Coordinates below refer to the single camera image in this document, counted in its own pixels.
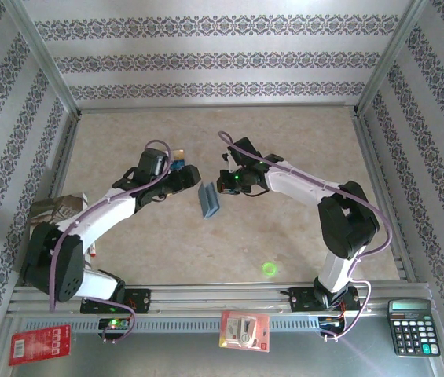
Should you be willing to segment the teal leather card holder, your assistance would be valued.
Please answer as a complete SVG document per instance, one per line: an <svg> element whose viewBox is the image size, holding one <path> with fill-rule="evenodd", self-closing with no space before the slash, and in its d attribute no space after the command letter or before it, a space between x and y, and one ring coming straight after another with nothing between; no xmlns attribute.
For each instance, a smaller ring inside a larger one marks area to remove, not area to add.
<svg viewBox="0 0 444 377"><path fill-rule="evenodd" d="M198 199L205 220L212 218L220 210L218 191L213 182L206 185L204 183L200 184L198 189Z"/></svg>

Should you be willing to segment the paperback book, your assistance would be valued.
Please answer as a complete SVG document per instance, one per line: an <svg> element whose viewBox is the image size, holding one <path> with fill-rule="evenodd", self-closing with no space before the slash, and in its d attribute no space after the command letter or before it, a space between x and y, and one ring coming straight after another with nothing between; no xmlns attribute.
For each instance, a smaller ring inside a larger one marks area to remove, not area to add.
<svg viewBox="0 0 444 377"><path fill-rule="evenodd" d="M42 222L57 224L77 215L88 206L88 199L84 192L59 196L35 202L29 214L30 236L37 225Z"/></svg>

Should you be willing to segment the slotted grey metal strip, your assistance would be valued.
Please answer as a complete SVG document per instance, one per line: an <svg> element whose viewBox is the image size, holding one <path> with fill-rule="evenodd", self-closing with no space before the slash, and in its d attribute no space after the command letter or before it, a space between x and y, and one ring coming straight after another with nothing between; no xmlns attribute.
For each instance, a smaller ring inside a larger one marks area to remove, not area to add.
<svg viewBox="0 0 444 377"><path fill-rule="evenodd" d="M43 319L27 318L23 320L20 331L34 331L44 328L69 324L74 332L92 334L102 332L113 320L97 318L68 318L68 319ZM183 318L151 318L138 319L134 328L137 334L197 334L215 333L220 331L221 320L218 317L183 317ZM319 331L320 325L317 317L271 317L269 330L278 332L310 332Z"/></svg>

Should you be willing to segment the pink blister pack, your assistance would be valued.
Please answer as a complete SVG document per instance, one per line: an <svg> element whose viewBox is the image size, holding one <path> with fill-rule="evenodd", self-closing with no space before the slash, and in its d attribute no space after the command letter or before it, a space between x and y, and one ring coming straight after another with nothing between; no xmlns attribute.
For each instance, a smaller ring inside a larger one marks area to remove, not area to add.
<svg viewBox="0 0 444 377"><path fill-rule="evenodd" d="M218 345L223 349L270 351L270 317L266 314L224 311Z"/></svg>

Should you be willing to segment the red retail package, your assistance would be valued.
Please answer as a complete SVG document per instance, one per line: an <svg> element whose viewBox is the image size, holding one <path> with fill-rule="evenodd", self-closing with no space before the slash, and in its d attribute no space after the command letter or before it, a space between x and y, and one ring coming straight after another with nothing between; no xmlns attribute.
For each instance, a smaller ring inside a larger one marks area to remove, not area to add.
<svg viewBox="0 0 444 377"><path fill-rule="evenodd" d="M9 366L68 356L71 344L70 324L16 333L10 341Z"/></svg>

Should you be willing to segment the black desk calculator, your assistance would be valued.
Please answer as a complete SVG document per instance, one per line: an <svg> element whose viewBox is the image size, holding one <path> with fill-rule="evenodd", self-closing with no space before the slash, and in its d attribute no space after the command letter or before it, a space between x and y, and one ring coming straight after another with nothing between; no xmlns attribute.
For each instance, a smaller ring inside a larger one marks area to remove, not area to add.
<svg viewBox="0 0 444 377"><path fill-rule="evenodd" d="M431 313L431 301L423 298L390 300L387 319L394 352L398 357L439 357L441 347Z"/></svg>

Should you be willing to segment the aluminium frame rail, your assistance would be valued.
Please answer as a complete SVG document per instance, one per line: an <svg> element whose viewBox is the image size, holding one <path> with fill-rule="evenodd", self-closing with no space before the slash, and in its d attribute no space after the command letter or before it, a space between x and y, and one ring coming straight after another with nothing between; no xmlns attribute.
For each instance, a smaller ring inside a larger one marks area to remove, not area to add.
<svg viewBox="0 0 444 377"><path fill-rule="evenodd" d="M377 158L376 150L372 144L369 130L357 112L351 110L351 118L354 131L360 144L361 153L368 169L369 179L375 194L378 208L383 212L391 226L393 237L391 241L391 253L401 280L407 283L417 283L419 281L415 274L412 262L410 260L405 239L399 226L399 222L394 211L391 196L387 189L386 181L383 175L383 169Z"/></svg>
<svg viewBox="0 0 444 377"><path fill-rule="evenodd" d="M74 135L79 120L68 118L58 128L56 138L53 139L49 150L42 149L46 155L43 162L33 162L30 173L40 173L39 177L27 178L25 183L25 193L20 196L17 214L13 217L14 243L7 242L11 257L13 258L12 272L17 277L12 278L12 282L19 280L20 271L24 257L28 248L30 238L30 218L31 207L37 202L53 202L55 198L61 196L64 185L67 163L72 150Z"/></svg>
<svg viewBox="0 0 444 377"><path fill-rule="evenodd" d="M254 103L254 104L198 104L198 105L179 105L179 106L155 106L155 107L128 107L128 108L84 108L80 110L80 115L98 115L98 114L127 114L127 113L149 113L149 112L181 112L181 111L218 111L222 109L239 108L348 108L356 109L355 105L333 103Z"/></svg>

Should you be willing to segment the aluminium mounting rail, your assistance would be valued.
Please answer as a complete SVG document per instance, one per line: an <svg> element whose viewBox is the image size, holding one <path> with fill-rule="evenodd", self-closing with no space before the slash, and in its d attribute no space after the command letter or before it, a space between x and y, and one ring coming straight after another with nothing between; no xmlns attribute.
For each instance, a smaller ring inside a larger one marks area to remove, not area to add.
<svg viewBox="0 0 444 377"><path fill-rule="evenodd" d="M224 310L241 310L256 313L291 313L289 298L282 291L290 287L312 287L311 284L207 284L207 285L155 285L130 288L151 291L150 316L186 316L192 314L215 315ZM46 294L33 287L13 290L6 313L9 316L48 317L75 316L87 298L73 298L58 303L55 312L49 311Z"/></svg>

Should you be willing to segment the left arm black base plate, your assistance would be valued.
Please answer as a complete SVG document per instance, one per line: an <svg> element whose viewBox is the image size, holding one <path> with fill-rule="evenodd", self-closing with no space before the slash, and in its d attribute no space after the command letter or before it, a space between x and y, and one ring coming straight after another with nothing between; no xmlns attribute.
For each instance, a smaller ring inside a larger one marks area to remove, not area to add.
<svg viewBox="0 0 444 377"><path fill-rule="evenodd" d="M149 312L151 302L151 291L149 289L125 288L115 297L109 299L111 302L100 303L91 299L85 299L80 306L82 314L130 314L128 309L117 306L117 304L128 306L136 314Z"/></svg>

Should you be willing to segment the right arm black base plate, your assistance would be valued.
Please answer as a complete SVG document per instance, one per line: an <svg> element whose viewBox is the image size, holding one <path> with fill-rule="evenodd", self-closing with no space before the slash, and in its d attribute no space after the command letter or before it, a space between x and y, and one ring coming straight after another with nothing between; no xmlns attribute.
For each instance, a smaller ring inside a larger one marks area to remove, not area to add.
<svg viewBox="0 0 444 377"><path fill-rule="evenodd" d="M342 303L346 310L361 308L358 290L351 284L333 294L319 287L290 287L282 293L288 295L293 313L334 311Z"/></svg>

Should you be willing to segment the aluminium frame post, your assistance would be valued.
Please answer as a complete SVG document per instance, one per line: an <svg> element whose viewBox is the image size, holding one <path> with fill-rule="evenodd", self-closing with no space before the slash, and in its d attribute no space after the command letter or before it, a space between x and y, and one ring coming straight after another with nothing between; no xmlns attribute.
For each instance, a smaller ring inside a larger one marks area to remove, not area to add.
<svg viewBox="0 0 444 377"><path fill-rule="evenodd" d="M33 53L39 67L48 78L56 95L61 100L64 108L73 119L79 119L81 111L72 96L68 85L64 81L60 70L46 47L35 23L28 15L22 0L1 0L7 13L12 18L19 32L26 40Z"/></svg>
<svg viewBox="0 0 444 377"><path fill-rule="evenodd" d="M361 116L365 113L429 1L430 0L409 1L389 43L384 49L373 73L370 75L369 80L365 85L358 103L354 106L354 114L356 116Z"/></svg>

